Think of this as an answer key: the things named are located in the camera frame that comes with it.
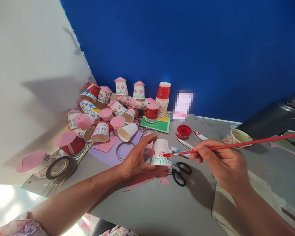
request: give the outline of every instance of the glue tube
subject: glue tube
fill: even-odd
[[[181,149],[176,148],[176,147],[171,147],[171,151],[174,152],[174,153],[184,152]],[[183,156],[184,158],[189,159],[189,154],[183,154],[183,155],[180,155],[180,156]]]

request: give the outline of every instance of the white wall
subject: white wall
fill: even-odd
[[[65,112],[90,69],[58,0],[0,0],[0,183],[21,184],[14,170],[27,153],[54,151]]]

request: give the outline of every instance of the marker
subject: marker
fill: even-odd
[[[177,140],[178,140],[179,142],[181,142],[183,145],[185,145],[186,147],[188,147],[188,148],[190,148],[190,149],[193,149],[193,146],[191,146],[190,144],[186,143],[184,140],[181,140],[181,139],[179,139],[179,138],[177,138]]]
[[[181,149],[176,148],[176,147],[171,147],[171,151],[174,152],[174,153],[184,152]],[[189,159],[189,155],[190,154],[183,154],[183,155],[180,155],[180,156],[183,156],[184,158]]]
[[[204,135],[200,134],[199,132],[193,130],[193,132],[196,134],[196,136],[201,139],[202,141],[207,140],[208,138],[205,137]]]

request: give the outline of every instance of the person's right hand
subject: person's right hand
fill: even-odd
[[[226,144],[223,142],[211,139],[202,141],[192,149],[198,153],[190,154],[189,158],[196,159],[198,163],[202,163],[203,159],[206,160],[218,184],[233,195],[251,188],[247,161],[240,151],[232,148],[214,151],[209,149],[224,145]]]

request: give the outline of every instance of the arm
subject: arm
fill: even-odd
[[[48,234],[63,234],[114,185],[156,168],[143,160],[144,148],[155,141],[156,136],[145,136],[122,164],[76,183],[35,206],[31,218],[39,221]]]
[[[198,153],[190,154],[189,158],[198,163],[206,160],[218,184],[232,195],[253,235],[295,235],[295,230],[251,186],[241,152],[231,148],[214,152],[209,149],[222,145],[225,143],[215,140],[200,142],[193,148]]]

